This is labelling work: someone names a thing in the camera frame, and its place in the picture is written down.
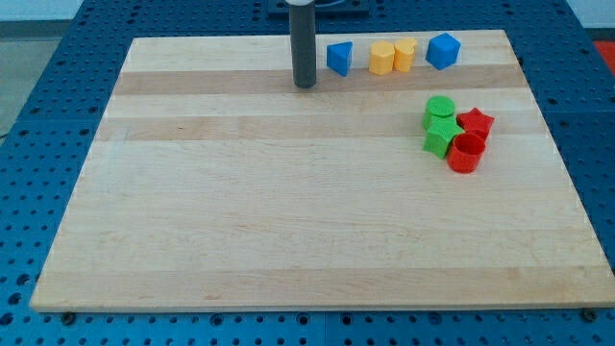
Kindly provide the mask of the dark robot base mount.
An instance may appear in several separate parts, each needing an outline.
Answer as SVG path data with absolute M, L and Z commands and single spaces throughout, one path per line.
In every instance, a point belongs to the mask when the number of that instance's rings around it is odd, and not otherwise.
M 368 15 L 373 0 L 316 0 L 315 14 L 317 16 L 358 14 Z M 288 15 L 288 6 L 284 0 L 264 0 L 263 8 L 268 18 L 283 18 Z

